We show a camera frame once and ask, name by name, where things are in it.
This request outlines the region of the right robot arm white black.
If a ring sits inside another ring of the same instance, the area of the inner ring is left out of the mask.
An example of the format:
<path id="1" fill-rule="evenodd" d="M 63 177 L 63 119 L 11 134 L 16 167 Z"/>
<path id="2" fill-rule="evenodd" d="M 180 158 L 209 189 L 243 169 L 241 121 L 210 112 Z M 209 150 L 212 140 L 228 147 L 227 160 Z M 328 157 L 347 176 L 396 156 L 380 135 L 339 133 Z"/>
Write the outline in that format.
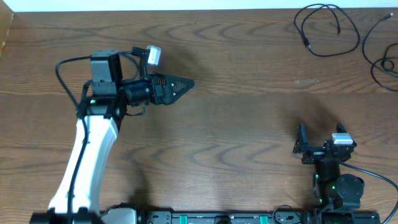
<path id="1" fill-rule="evenodd" d="M 320 204 L 302 213 L 300 222 L 312 223 L 379 223 L 379 215 L 358 212 L 364 193 L 364 180 L 342 174 L 340 164 L 351 158 L 357 146 L 341 123 L 322 146 L 311 146 L 303 123 L 298 125 L 293 153 L 302 155 L 302 164 L 314 165 L 313 191 Z"/>

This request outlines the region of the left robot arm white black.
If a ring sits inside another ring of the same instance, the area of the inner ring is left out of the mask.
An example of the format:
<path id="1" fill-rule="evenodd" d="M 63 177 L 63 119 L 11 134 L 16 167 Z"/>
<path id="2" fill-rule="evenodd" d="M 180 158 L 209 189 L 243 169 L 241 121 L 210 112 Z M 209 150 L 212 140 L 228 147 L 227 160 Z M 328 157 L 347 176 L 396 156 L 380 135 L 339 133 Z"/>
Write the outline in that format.
<path id="1" fill-rule="evenodd" d="M 87 57 L 92 78 L 76 107 L 76 138 L 62 182 L 44 213 L 31 223 L 148 223 L 145 211 L 122 203 L 100 210 L 100 192 L 110 150 L 128 107 L 171 105 L 195 86 L 191 79 L 150 73 L 161 49 L 98 50 Z"/>

